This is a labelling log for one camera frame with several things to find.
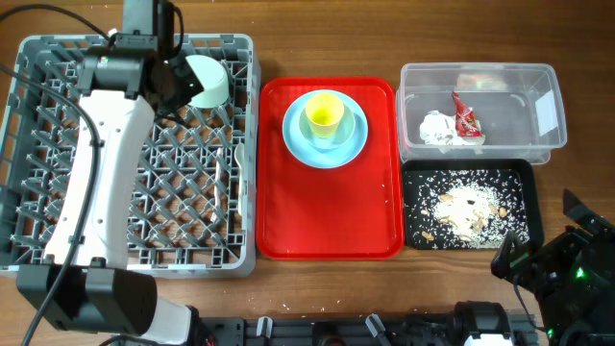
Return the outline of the green bowl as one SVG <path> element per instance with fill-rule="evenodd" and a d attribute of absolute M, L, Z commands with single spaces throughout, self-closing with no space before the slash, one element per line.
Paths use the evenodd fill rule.
<path fill-rule="evenodd" d="M 227 69 L 208 56 L 192 55 L 186 60 L 204 89 L 191 98 L 189 106 L 200 109 L 222 106 L 230 97 Z"/>

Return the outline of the white plastic spoon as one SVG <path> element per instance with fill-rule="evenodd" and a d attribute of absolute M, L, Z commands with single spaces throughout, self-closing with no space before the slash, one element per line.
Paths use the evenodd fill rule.
<path fill-rule="evenodd" d="M 245 157 L 244 157 L 244 143 L 238 142 L 234 149 L 234 160 L 237 165 L 237 212 L 240 216 L 243 215 L 243 195 L 245 190 L 245 184 L 243 179 Z"/>

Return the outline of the rice and food scraps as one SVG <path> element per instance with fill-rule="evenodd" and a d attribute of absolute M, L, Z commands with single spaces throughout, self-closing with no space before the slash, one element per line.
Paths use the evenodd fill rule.
<path fill-rule="evenodd" d="M 513 170 L 408 170 L 402 178 L 409 247 L 496 249 L 509 231 L 529 240 L 523 185 Z"/>

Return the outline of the red snack wrapper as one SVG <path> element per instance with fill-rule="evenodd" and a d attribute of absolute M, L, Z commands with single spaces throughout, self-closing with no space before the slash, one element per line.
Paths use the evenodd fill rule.
<path fill-rule="evenodd" d="M 473 109 L 466 106 L 459 95 L 453 91 L 452 98 L 455 104 L 455 130 L 461 137 L 480 137 L 482 132 Z"/>

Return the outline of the white plastic fork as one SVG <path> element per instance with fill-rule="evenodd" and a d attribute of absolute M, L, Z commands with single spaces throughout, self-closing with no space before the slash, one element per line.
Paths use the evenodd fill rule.
<path fill-rule="evenodd" d="M 214 208 L 213 208 L 213 212 L 210 217 L 210 221 L 212 223 L 217 222 L 220 219 L 220 216 L 222 213 L 222 209 L 221 209 L 222 191 L 218 183 L 220 179 L 222 178 L 223 167 L 222 167 L 222 163 L 220 162 L 222 160 L 222 154 L 223 154 L 223 149 L 218 148 L 215 153 L 216 164 L 215 164 L 214 192 L 213 192 L 214 193 Z"/>

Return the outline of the white tissue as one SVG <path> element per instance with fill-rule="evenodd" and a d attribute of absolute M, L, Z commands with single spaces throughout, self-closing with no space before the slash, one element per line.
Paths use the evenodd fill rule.
<path fill-rule="evenodd" d="M 461 136 L 455 128 L 455 117 L 440 111 L 429 111 L 419 127 L 420 138 L 428 145 L 482 145 L 485 136 Z"/>

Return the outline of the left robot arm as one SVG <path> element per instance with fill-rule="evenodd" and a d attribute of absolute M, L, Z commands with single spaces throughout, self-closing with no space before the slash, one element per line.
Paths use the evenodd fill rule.
<path fill-rule="evenodd" d="M 76 155 L 59 222 L 41 264 L 19 267 L 18 291 L 41 321 L 111 340 L 201 345 L 197 309 L 158 294 L 128 269 L 127 221 L 142 146 L 155 120 L 186 105 L 202 85 L 184 54 L 90 52 L 78 68 Z"/>

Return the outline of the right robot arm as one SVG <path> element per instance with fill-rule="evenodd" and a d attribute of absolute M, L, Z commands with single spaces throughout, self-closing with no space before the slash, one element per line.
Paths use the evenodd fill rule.
<path fill-rule="evenodd" d="M 612 345 L 614 225 L 568 189 L 562 203 L 573 226 L 540 247 L 508 232 L 491 272 L 533 294 L 551 345 Z"/>

